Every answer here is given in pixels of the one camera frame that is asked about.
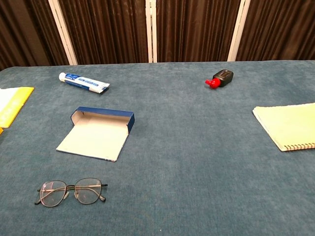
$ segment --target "notebook spiral binding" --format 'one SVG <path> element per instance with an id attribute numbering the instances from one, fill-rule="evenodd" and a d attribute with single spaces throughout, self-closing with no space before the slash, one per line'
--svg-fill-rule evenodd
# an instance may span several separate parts
<path id="1" fill-rule="evenodd" d="M 297 145 L 285 145 L 285 148 L 288 151 L 309 149 L 309 148 L 315 148 L 315 143 L 297 144 Z"/>

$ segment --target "curtain fold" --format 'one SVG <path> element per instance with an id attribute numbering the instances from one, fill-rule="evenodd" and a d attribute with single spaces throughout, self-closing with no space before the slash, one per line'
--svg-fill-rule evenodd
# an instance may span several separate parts
<path id="1" fill-rule="evenodd" d="M 251 0 L 236 60 L 315 59 L 315 0 Z"/>
<path id="2" fill-rule="evenodd" d="M 0 30 L 0 70 L 69 64 L 47 0 L 1 0 Z"/>
<path id="3" fill-rule="evenodd" d="M 59 0 L 79 64 L 148 62 L 145 0 Z"/>
<path id="4" fill-rule="evenodd" d="M 157 60 L 227 60 L 241 0 L 157 0 Z"/>

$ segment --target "red bottle cap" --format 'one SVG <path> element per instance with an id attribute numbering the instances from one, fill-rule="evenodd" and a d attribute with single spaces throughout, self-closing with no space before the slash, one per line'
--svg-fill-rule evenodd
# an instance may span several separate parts
<path id="1" fill-rule="evenodd" d="M 221 80 L 218 78 L 214 78 L 213 80 L 206 80 L 205 83 L 208 84 L 212 89 L 216 89 L 220 86 Z"/>

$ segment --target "yellow notebook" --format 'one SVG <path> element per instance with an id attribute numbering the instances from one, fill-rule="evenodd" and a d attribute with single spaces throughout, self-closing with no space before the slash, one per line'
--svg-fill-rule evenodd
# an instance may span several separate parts
<path id="1" fill-rule="evenodd" d="M 0 89 L 0 127 L 8 128 L 34 88 Z"/>
<path id="2" fill-rule="evenodd" d="M 252 112 L 281 151 L 315 148 L 315 103 Z"/>

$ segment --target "eyeglass nose pad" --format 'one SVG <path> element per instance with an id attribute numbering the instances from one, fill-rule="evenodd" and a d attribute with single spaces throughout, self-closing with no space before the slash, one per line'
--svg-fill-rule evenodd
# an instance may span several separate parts
<path id="1" fill-rule="evenodd" d="M 66 199 L 68 195 L 69 195 L 69 192 L 66 192 L 63 199 Z"/>
<path id="2" fill-rule="evenodd" d="M 77 191 L 74 191 L 74 197 L 75 197 L 75 199 L 78 199 L 79 193 Z"/>

